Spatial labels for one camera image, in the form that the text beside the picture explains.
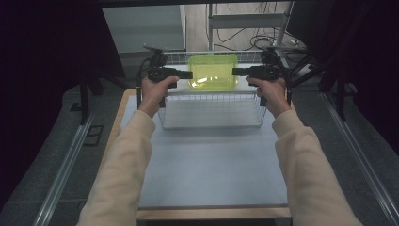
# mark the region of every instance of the translucent green container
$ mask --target translucent green container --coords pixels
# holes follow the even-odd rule
[[[193,79],[188,81],[197,91],[229,91],[237,85],[232,68],[237,67],[236,55],[194,55],[188,59]]]

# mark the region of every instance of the cable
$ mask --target cable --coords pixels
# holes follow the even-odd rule
[[[141,79],[141,72],[143,71],[143,67],[144,67],[144,64],[147,62],[147,61],[150,61],[151,59],[150,58],[146,58],[146,59],[144,59],[143,61],[141,61],[141,64],[140,64],[140,66],[138,67],[138,72],[137,72],[137,78],[136,78],[136,92],[137,92],[137,108],[140,106],[140,104],[141,104],[141,81],[142,81],[142,79]]]
[[[224,43],[224,42],[226,42],[226,41],[231,40],[232,38],[234,38],[236,35],[238,35],[239,33],[241,33],[243,30],[245,30],[245,28],[243,28],[243,29],[237,31],[234,35],[232,35],[232,36],[229,37],[228,39],[222,40],[222,39],[220,38],[220,35],[219,35],[219,29],[217,29],[217,36],[219,37],[220,41],[221,41],[222,43]]]
[[[231,49],[231,48],[229,48],[229,47],[227,47],[227,46],[224,46],[224,45],[214,44],[214,46],[219,46],[219,47],[222,47],[222,48],[231,50],[231,51],[247,51],[247,50],[250,50],[250,49],[252,49],[252,48],[254,47],[254,45],[252,45],[250,48],[247,48],[247,49],[245,49],[245,50],[234,50],[234,49]]]
[[[229,12],[232,14],[232,11],[231,11],[231,9],[230,9],[230,7],[229,7],[229,3],[227,4],[227,9],[228,9]]]
[[[261,9],[261,8],[262,8],[262,2],[260,2],[260,3],[259,3],[259,6],[257,6],[257,7],[255,8],[254,13],[256,12],[256,10]]]
[[[258,49],[262,50],[263,48],[258,45],[259,41],[269,41],[269,45],[272,46],[272,43],[274,40],[276,40],[276,38],[270,37],[268,35],[258,35],[258,36],[252,37],[249,40],[249,42],[251,45],[256,46]]]
[[[266,13],[266,8],[267,8],[268,2],[264,5],[263,13]]]
[[[270,3],[268,4],[268,6],[267,6],[267,12],[270,12]]]

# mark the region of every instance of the metal wire rack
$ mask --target metal wire rack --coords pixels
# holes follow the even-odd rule
[[[266,108],[254,92],[171,93],[158,112],[165,129],[260,127]]]
[[[193,55],[227,55],[235,54],[239,64],[258,64],[262,63],[261,51],[214,51],[214,52],[169,52],[168,65],[185,65]]]

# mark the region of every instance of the metal frame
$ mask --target metal frame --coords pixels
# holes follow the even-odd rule
[[[213,52],[169,52],[167,65],[186,65],[190,57],[194,55],[228,55],[235,54],[238,63],[261,64],[261,51],[213,51]]]
[[[291,10],[294,2],[290,2],[284,13],[273,14],[239,14],[239,15],[213,15],[212,4],[208,7],[208,31],[209,31],[209,51],[214,51],[213,30],[214,29],[233,29],[233,28],[267,28],[278,27],[279,35],[275,46],[281,46]]]
[[[97,106],[99,105],[101,97],[95,97],[94,103],[92,104],[90,115],[84,124],[79,125],[70,148],[62,162],[56,178],[51,185],[46,198],[36,216],[33,223],[34,226],[44,226],[50,223],[56,206],[58,204],[59,198],[64,190],[65,184],[67,184],[68,178],[70,177],[73,165],[76,161],[77,155],[80,153],[83,141],[85,140],[88,128],[94,119],[97,112]]]
[[[348,144],[351,153],[358,163],[359,169],[363,173],[364,178],[366,179],[367,183],[375,194],[375,197],[380,204],[382,211],[387,217],[387,220],[390,222],[391,225],[399,225],[399,212],[393,198],[391,197],[390,193],[381,182],[381,180],[379,180],[377,174],[375,173],[372,165],[370,164],[369,160],[367,159],[366,155],[358,144],[348,124],[345,121],[342,121],[339,114],[335,111],[333,98],[325,93],[322,93],[321,95],[326,101],[326,105],[329,112],[331,113],[333,120],[336,122],[340,132],[343,134],[343,137]]]

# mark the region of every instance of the sweater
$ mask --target sweater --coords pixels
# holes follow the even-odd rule
[[[280,114],[272,127],[278,136],[276,152],[294,225],[361,225],[313,130],[304,126],[293,110]],[[139,110],[121,129],[90,190],[78,225],[136,225],[154,130],[153,120]]]

